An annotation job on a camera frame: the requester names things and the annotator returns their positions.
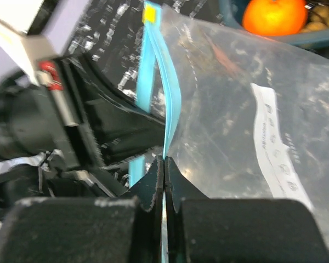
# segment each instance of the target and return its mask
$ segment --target clear plastic bag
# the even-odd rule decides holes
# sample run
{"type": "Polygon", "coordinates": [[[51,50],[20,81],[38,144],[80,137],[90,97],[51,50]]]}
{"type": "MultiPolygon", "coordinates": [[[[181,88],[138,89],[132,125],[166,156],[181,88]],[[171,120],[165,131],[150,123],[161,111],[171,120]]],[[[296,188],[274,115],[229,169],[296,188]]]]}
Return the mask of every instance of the clear plastic bag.
{"type": "Polygon", "coordinates": [[[169,7],[161,32],[181,90],[168,153],[181,172],[211,198],[297,199],[329,245],[329,60],[169,7]]]}

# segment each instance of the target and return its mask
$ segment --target white panel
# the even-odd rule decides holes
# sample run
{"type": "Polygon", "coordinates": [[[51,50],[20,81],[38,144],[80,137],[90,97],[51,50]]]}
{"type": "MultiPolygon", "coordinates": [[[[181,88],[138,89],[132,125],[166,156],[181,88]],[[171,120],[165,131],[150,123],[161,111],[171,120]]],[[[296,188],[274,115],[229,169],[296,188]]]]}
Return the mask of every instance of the white panel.
{"type": "Polygon", "coordinates": [[[0,19],[20,32],[28,32],[44,0],[0,0],[0,19]]]}
{"type": "Polygon", "coordinates": [[[31,83],[38,84],[36,61],[56,57],[57,54],[45,36],[26,37],[0,21],[0,46],[27,74],[31,83]]]}

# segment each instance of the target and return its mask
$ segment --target black plastic part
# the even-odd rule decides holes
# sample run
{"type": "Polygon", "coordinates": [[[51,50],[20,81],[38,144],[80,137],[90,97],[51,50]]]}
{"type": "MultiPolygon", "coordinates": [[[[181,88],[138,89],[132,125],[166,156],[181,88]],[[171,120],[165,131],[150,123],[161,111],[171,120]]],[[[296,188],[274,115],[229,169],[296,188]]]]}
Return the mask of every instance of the black plastic part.
{"type": "Polygon", "coordinates": [[[24,199],[0,230],[0,263],[152,262],[152,217],[133,199],[24,199]]]}
{"type": "Polygon", "coordinates": [[[176,262],[183,244],[180,243],[182,230],[180,205],[184,199],[208,199],[187,178],[185,178],[172,157],[164,161],[164,189],[166,193],[166,213],[168,232],[168,258],[169,262],[176,262]]]}
{"type": "Polygon", "coordinates": [[[89,187],[90,191],[98,197],[110,197],[108,196],[97,184],[93,184],[89,187]]]}
{"type": "Polygon", "coordinates": [[[55,147],[29,89],[0,89],[0,161],[28,157],[55,147]]]}
{"type": "Polygon", "coordinates": [[[310,211],[291,200],[183,201],[175,261],[329,262],[310,211]]]}
{"type": "Polygon", "coordinates": [[[141,207],[152,216],[150,227],[153,229],[153,263],[161,262],[163,182],[163,157],[156,156],[145,176],[122,196],[127,198],[138,197],[141,207]]]}
{"type": "Polygon", "coordinates": [[[28,88],[36,102],[41,118],[49,124],[48,131],[54,141],[54,149],[59,149],[64,155],[66,169],[74,170],[80,168],[80,162],[73,149],[73,145],[80,142],[71,141],[71,138],[69,138],[51,92],[42,85],[30,85],[28,88]]]}
{"type": "Polygon", "coordinates": [[[55,197],[97,197],[88,185],[70,178],[53,178],[47,184],[55,197]]]}
{"type": "Polygon", "coordinates": [[[2,96],[5,96],[7,93],[7,88],[11,86],[17,86],[17,80],[20,78],[26,76],[25,73],[22,70],[15,71],[11,73],[10,75],[6,76],[1,82],[0,82],[0,98],[2,96]]]}
{"type": "Polygon", "coordinates": [[[14,204],[26,197],[50,196],[44,177],[39,178],[38,167],[20,164],[0,174],[0,221],[14,204]]]}
{"type": "Polygon", "coordinates": [[[44,0],[27,35],[40,35],[42,33],[59,2],[59,0],[44,0]]]}
{"type": "Polygon", "coordinates": [[[73,71],[70,60],[58,58],[51,62],[53,62],[58,72],[69,110],[74,120],[78,123],[78,126],[65,127],[68,137],[73,141],[71,145],[73,147],[73,152],[78,158],[81,167],[102,167],[104,163],[98,154],[100,150],[93,136],[93,127],[91,127],[87,121],[87,117],[83,111],[83,104],[78,93],[77,86],[82,84],[79,75],[73,71]]]}
{"type": "Polygon", "coordinates": [[[88,54],[54,62],[59,65],[83,128],[92,128],[92,132],[81,133],[87,149],[95,155],[93,160],[119,164],[163,145],[165,120],[137,108],[102,75],[88,54]]]}
{"type": "Polygon", "coordinates": [[[107,171],[122,185],[129,186],[129,163],[122,163],[111,167],[107,171]]]}
{"type": "Polygon", "coordinates": [[[56,151],[47,155],[45,160],[43,160],[43,163],[48,165],[50,173],[60,175],[62,172],[66,171],[64,158],[56,151]]]}
{"type": "Polygon", "coordinates": [[[110,197],[119,197],[124,194],[127,189],[117,181],[104,168],[90,168],[89,176],[93,177],[93,181],[110,197]]]}

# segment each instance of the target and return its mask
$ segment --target orange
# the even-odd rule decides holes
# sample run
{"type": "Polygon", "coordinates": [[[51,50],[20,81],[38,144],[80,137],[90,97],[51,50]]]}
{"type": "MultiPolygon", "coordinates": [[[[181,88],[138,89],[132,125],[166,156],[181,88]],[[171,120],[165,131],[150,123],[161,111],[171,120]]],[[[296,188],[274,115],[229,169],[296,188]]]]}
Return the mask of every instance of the orange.
{"type": "Polygon", "coordinates": [[[296,34],[307,21],[305,5],[305,0],[251,0],[242,26],[251,33],[267,37],[296,34]]]}

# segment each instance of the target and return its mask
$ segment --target yellow tab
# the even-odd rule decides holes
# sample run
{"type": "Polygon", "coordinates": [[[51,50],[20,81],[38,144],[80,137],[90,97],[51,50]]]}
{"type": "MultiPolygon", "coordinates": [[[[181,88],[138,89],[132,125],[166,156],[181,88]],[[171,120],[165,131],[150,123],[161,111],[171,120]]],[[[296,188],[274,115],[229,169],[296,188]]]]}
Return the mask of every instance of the yellow tab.
{"type": "Polygon", "coordinates": [[[155,20],[156,20],[156,9],[147,4],[143,11],[143,23],[145,23],[145,21],[155,23],[155,20]]]}

